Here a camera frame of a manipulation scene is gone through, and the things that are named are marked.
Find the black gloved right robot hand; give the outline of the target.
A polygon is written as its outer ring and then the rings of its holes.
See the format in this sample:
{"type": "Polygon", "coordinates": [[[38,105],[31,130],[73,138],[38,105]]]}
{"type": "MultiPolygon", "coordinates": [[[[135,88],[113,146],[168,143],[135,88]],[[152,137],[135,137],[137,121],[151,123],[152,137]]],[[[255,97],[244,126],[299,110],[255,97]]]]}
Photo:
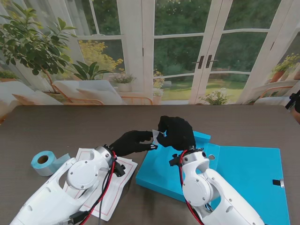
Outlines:
{"type": "Polygon", "coordinates": [[[157,141],[164,147],[178,151],[196,147],[192,126],[183,118],[161,116],[158,131],[157,141]]]}

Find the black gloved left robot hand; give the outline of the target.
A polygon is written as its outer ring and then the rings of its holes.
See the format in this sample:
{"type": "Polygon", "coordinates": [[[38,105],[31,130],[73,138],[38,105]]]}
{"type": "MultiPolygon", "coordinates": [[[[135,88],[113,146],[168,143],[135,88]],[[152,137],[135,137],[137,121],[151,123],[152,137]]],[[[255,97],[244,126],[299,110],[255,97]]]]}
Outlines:
{"type": "Polygon", "coordinates": [[[153,133],[150,131],[128,131],[112,143],[109,149],[114,151],[118,157],[127,156],[135,152],[156,150],[158,148],[157,145],[144,143],[145,141],[150,141],[152,137],[153,133]]]}

